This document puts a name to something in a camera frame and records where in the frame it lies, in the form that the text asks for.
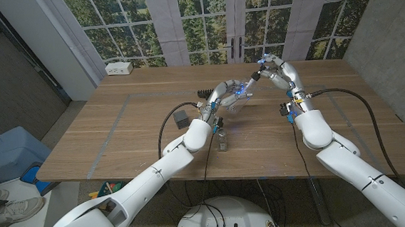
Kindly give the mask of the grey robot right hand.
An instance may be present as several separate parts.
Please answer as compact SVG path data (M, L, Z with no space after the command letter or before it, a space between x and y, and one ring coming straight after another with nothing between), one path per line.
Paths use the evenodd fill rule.
M262 66L260 76L268 78L278 89L282 89L288 95L291 111L300 115L314 110L293 65L274 54L263 54L263 57L257 62Z

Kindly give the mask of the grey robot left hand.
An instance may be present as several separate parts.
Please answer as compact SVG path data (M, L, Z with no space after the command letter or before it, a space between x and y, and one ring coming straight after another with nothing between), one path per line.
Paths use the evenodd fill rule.
M251 90L246 90L243 82L230 79L220 82L214 89L198 90L199 98L206 99L205 106L200 106L200 118L212 128L221 121L215 114L219 109L226 109L231 114L237 114L252 97Z

